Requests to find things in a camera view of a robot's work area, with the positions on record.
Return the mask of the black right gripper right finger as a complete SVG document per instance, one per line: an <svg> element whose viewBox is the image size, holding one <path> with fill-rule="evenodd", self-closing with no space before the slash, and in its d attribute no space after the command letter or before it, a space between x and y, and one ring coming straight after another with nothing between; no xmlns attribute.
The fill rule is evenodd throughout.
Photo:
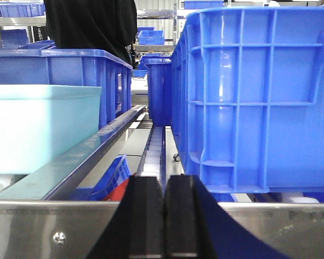
<svg viewBox="0 0 324 259"><path fill-rule="evenodd" d="M196 176L171 176L164 207L166 258L286 258L232 218Z"/></svg>

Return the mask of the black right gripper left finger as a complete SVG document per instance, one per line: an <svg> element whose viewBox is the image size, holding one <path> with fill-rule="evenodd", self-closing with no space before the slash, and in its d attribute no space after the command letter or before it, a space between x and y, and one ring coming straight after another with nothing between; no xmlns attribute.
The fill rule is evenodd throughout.
<svg viewBox="0 0 324 259"><path fill-rule="evenodd" d="M163 258L163 197L157 178L132 176L87 258Z"/></svg>

